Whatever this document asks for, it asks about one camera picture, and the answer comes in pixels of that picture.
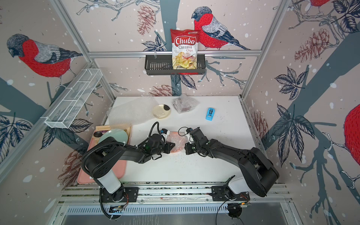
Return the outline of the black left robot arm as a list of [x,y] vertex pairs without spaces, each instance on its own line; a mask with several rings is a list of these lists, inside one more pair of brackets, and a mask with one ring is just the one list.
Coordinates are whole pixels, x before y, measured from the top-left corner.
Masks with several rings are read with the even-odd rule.
[[137,146],[108,137],[83,155],[82,170],[109,194],[122,192],[123,185],[113,172],[115,164],[119,160],[144,164],[155,160],[154,156],[159,159],[163,154],[171,153],[175,143],[167,141],[169,135],[170,131],[159,129],[159,122],[156,122],[148,137]]

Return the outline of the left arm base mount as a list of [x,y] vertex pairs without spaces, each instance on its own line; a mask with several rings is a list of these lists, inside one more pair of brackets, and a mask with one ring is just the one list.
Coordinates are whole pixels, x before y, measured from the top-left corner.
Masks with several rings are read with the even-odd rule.
[[112,194],[103,187],[100,190],[99,201],[102,203],[135,203],[138,193],[138,187],[121,187]]

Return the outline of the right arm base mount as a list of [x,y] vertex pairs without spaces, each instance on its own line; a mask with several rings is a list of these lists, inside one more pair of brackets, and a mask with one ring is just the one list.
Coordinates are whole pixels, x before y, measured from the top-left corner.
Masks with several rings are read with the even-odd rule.
[[230,188],[225,186],[211,186],[211,193],[209,195],[214,202],[224,202],[227,200],[248,202],[250,200],[248,192],[234,194]]

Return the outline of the blue tape dispenser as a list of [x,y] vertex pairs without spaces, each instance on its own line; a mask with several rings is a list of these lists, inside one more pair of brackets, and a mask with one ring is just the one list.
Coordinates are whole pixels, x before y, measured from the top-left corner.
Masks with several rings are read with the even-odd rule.
[[213,118],[214,118],[214,113],[215,113],[215,109],[214,109],[214,108],[211,108],[211,107],[208,108],[205,119],[206,119],[207,121],[212,121]]

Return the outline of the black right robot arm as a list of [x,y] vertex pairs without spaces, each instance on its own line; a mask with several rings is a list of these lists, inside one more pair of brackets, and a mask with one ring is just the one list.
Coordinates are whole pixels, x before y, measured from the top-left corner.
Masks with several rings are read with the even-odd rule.
[[279,178],[273,163],[258,149],[237,149],[208,138],[199,127],[187,128],[189,142],[185,144],[187,155],[197,153],[202,157],[222,159],[240,168],[250,190],[260,197],[265,197]]

